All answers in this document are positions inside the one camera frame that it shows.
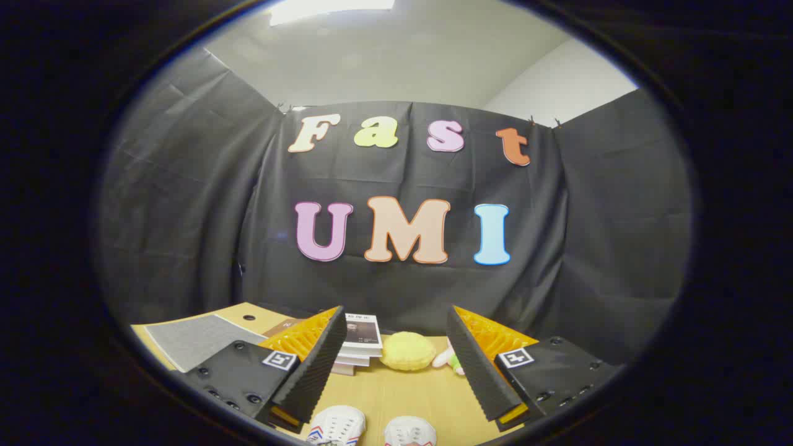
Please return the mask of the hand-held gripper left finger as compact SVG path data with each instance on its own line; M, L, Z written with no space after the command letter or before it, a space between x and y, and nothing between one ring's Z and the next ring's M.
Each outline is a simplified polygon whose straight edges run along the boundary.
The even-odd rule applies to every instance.
M300 434L348 335L344 307L329 308L265 341L235 339L176 378L262 424Z

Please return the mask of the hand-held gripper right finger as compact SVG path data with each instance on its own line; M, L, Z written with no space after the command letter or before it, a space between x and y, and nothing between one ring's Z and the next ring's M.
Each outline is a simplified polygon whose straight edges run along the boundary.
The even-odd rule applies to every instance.
M447 338L485 417L501 432L572 408L622 370L564 337L533 339L456 305Z

